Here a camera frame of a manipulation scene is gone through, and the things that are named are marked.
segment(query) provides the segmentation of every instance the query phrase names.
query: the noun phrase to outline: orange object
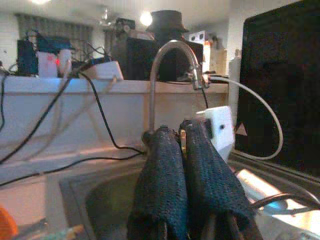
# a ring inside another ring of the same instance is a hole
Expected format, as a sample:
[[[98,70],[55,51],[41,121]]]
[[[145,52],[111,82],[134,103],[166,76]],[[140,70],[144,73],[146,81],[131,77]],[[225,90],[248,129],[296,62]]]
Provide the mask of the orange object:
[[[10,240],[18,234],[18,227],[13,217],[0,206],[0,240]]]

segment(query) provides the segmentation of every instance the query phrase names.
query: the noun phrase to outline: curved metal faucet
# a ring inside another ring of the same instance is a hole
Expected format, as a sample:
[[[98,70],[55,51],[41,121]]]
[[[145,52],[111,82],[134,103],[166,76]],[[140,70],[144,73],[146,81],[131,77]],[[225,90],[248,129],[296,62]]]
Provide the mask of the curved metal faucet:
[[[152,133],[155,130],[155,93],[156,81],[158,76],[159,67],[162,59],[172,49],[179,49],[184,52],[189,63],[191,70],[191,82],[194,90],[202,89],[202,70],[198,64],[197,57],[192,49],[184,42],[171,40],[163,45],[157,52],[150,73],[150,99],[149,99],[149,131]]]

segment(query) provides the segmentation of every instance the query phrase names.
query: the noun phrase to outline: sink basin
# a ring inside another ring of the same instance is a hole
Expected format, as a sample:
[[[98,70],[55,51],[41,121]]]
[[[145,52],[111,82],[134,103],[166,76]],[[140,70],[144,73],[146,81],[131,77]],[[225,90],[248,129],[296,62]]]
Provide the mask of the sink basin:
[[[143,157],[134,160],[113,163],[100,172],[73,176],[60,182],[64,212],[69,226],[83,225],[82,240],[126,240],[127,220],[130,214],[134,188],[139,173],[145,163]],[[243,159],[232,157],[229,163],[236,169],[246,168],[274,184],[284,192],[298,193],[286,184],[275,181],[277,175],[317,192],[319,184],[294,179],[268,166],[254,166]],[[265,240],[274,240],[283,231],[297,231],[274,217],[257,214],[256,222]]]

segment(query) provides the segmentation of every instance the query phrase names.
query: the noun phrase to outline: gray curtain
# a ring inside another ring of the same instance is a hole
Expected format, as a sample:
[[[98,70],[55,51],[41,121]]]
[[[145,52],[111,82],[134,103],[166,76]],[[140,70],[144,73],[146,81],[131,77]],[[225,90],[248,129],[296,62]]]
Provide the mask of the gray curtain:
[[[112,47],[116,42],[116,31],[115,30],[105,30],[104,31],[104,49],[110,54],[112,52]]]
[[[87,42],[92,44],[92,26],[22,13],[18,13],[15,16],[18,20],[19,35],[21,39],[25,38],[26,32],[29,30],[37,30],[44,37],[57,36],[68,38],[72,46],[76,49],[72,56],[79,61],[83,61],[86,54],[92,51],[87,44]],[[30,37],[30,41],[35,43],[35,37]]]

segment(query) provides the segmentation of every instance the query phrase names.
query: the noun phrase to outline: black hat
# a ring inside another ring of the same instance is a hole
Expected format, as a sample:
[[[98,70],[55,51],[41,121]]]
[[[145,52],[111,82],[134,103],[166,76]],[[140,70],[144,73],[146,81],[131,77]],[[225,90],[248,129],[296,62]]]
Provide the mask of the black hat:
[[[161,10],[151,12],[152,24],[146,29],[147,32],[157,33],[162,31],[189,32],[182,24],[182,14],[174,10]]]

